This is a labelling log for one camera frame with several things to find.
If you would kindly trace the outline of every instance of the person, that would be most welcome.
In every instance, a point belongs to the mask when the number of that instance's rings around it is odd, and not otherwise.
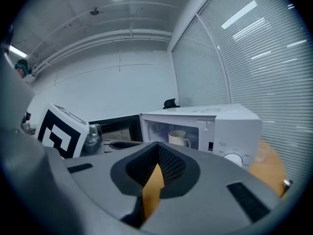
[[[14,66],[15,70],[21,76],[21,78],[26,77],[31,74],[31,69],[28,67],[28,62],[25,59],[20,59]]]

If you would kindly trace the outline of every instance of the mug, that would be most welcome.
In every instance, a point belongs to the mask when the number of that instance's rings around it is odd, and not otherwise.
[[[186,132],[185,131],[171,131],[168,134],[168,142],[172,144],[178,144],[182,146],[187,146],[185,141],[188,142],[188,147],[191,147],[191,142],[188,139],[185,139]]]

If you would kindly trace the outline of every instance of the white microwave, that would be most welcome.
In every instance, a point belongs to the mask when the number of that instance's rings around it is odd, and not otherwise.
[[[144,142],[186,132],[191,148],[225,157],[249,171],[262,132],[259,117],[240,104],[170,108],[140,114]]]

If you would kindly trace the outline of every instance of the ceiling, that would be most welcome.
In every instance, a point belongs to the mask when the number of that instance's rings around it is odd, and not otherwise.
[[[187,1],[29,0],[13,22],[12,45],[26,52],[35,68],[56,51],[95,34],[130,27],[172,32]],[[100,13],[91,15],[96,8]]]

